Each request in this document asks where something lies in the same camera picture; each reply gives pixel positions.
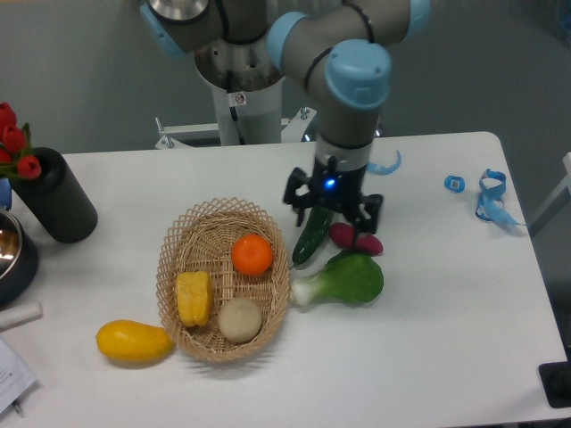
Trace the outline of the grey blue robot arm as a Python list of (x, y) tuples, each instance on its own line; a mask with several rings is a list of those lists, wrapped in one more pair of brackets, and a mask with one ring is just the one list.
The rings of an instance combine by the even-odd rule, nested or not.
[(361, 191), (390, 92), (387, 46), (427, 24), (427, 1), (344, 1), (312, 18), (271, 21), (264, 1), (145, 1), (140, 12), (161, 49), (192, 54), (211, 87), (224, 145), (281, 139), (281, 85), (290, 79), (318, 106), (313, 171), (295, 169), (284, 202), (302, 216), (321, 206), (357, 234), (373, 234), (383, 204)]

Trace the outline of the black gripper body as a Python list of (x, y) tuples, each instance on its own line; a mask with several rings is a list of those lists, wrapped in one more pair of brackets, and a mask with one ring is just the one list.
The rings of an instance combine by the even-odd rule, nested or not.
[(339, 213), (359, 232), (378, 229), (384, 196), (365, 195), (361, 188), (366, 168), (346, 168), (335, 156), (313, 161), (312, 174), (296, 167), (286, 181), (283, 203), (292, 207), (323, 207)]

